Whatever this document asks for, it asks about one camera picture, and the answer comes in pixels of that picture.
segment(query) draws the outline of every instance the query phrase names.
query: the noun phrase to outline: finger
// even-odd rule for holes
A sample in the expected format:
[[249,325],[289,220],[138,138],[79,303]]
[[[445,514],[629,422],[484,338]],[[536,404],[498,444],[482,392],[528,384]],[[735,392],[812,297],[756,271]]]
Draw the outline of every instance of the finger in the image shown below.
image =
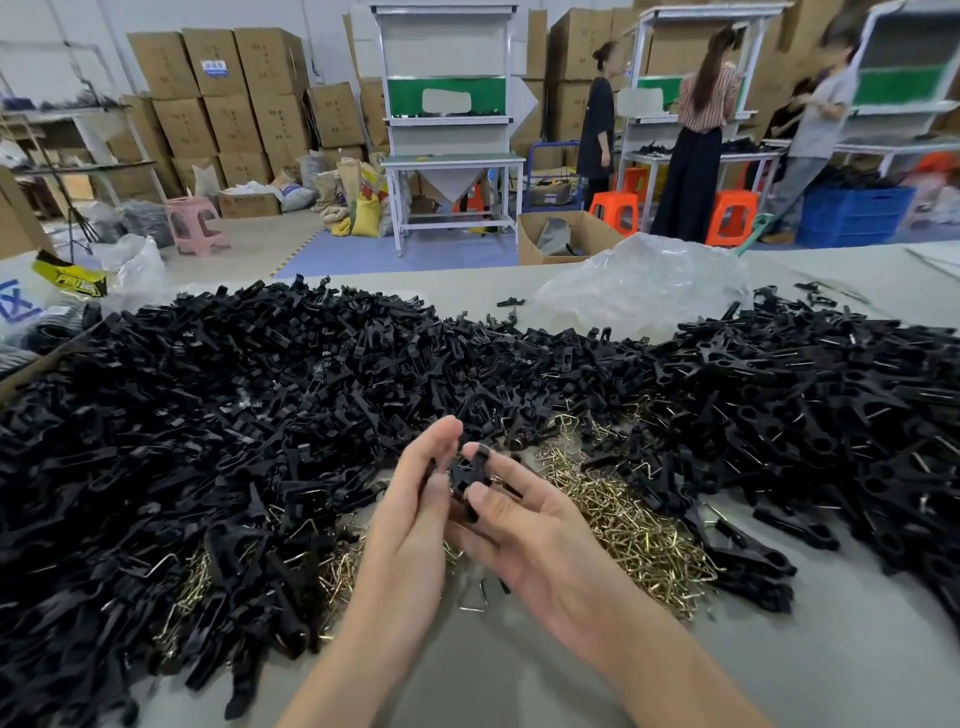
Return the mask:
[[466,495],[480,517],[478,524],[497,541],[502,541],[505,536],[522,538],[535,529],[537,519],[542,518],[483,483],[471,483]]
[[[464,457],[472,459],[480,447],[479,443],[464,445]],[[531,511],[539,511],[546,500],[559,491],[536,473],[516,462],[513,458],[490,450],[487,469],[493,475],[499,475],[510,484],[510,487],[523,496],[523,507]]]
[[427,465],[431,459],[439,462],[451,447],[456,447],[463,431],[463,423],[448,415],[429,426],[420,437],[403,449],[390,487],[377,508],[377,511],[388,511],[392,521],[404,524],[403,535],[410,530],[417,515],[420,484],[423,482]]
[[446,515],[450,510],[450,488],[446,475],[431,475],[420,495],[417,519],[410,529],[408,539],[423,539],[440,545],[444,540]]
[[456,448],[464,426],[447,416],[429,426],[404,448],[383,500],[373,513],[367,549],[396,549],[410,533],[420,508],[420,485],[430,460],[446,457]]
[[477,564],[482,564],[488,569],[496,571],[498,549],[480,534],[473,533],[459,523],[447,521],[444,527],[444,538]]

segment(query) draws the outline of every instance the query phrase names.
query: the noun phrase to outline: person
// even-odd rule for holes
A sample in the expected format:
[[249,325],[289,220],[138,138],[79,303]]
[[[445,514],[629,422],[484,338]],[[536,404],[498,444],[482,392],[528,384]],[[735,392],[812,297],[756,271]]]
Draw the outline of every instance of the person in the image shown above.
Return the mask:
[[[645,728],[770,728],[687,631],[593,538],[576,505],[511,458],[473,483],[478,520],[451,504],[445,471],[463,424],[444,417],[400,455],[374,511],[349,606],[276,728],[371,725],[417,658],[444,587],[444,539],[494,571],[558,642],[597,670]],[[484,446],[467,443],[470,459]],[[431,460],[434,474],[424,474]]]
[[707,241],[720,174],[721,134],[733,119],[742,81],[733,64],[724,62],[735,41],[732,26],[718,30],[710,37],[700,70],[681,81],[681,129],[650,228],[654,235]]
[[765,243],[792,243],[800,223],[804,191],[827,166],[847,121],[856,94],[856,72],[850,67],[858,48],[856,33],[844,31],[827,41],[829,75],[804,102],[804,113],[787,153],[786,171],[761,212],[774,215]]
[[[809,101],[810,94],[813,92],[813,79],[807,77],[800,79],[793,87],[793,93],[790,94],[790,100],[774,111],[770,117],[770,123],[767,124],[767,131],[763,133],[764,139],[792,139],[797,133],[797,125],[800,123],[800,117],[804,115],[804,104]],[[745,189],[751,189],[756,179],[756,170],[760,163],[752,161],[747,165],[747,177]],[[786,171],[786,164],[778,164],[777,172],[774,175],[774,182],[783,179],[783,173]]]
[[577,174],[587,180],[584,209],[593,204],[593,195],[610,191],[613,173],[613,86],[611,80],[623,73],[623,54],[620,46],[608,40],[593,52],[597,70],[602,74],[590,84],[587,109],[584,111],[584,130],[580,135],[577,153]]

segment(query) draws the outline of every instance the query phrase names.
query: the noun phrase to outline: label on box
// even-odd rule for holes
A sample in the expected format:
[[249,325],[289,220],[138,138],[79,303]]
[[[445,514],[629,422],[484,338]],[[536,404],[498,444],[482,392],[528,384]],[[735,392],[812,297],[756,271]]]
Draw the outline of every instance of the label on box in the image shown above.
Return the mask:
[[204,70],[204,73],[207,76],[212,78],[223,79],[227,77],[226,61],[200,61],[200,67]]

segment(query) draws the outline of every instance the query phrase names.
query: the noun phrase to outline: white plastic bag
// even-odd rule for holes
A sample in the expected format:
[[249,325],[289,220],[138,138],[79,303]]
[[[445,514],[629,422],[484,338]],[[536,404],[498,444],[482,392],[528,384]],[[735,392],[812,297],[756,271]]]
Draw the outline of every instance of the white plastic bag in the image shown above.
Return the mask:
[[124,235],[115,246],[118,255],[109,262],[116,276],[107,281],[107,296],[103,299],[105,313],[136,311],[145,305],[169,303],[173,293],[167,287],[167,270],[152,237]]
[[533,303],[573,314],[586,330],[662,340],[677,324],[753,307],[745,261],[730,251],[643,232],[585,262],[563,266]]

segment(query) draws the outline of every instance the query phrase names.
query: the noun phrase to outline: blue plastic crate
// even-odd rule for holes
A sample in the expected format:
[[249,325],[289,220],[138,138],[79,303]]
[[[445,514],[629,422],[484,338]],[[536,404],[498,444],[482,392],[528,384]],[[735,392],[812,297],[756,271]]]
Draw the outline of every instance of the blue plastic crate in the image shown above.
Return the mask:
[[889,240],[897,232],[915,193],[913,187],[811,189],[804,196],[797,244],[809,248],[848,248]]

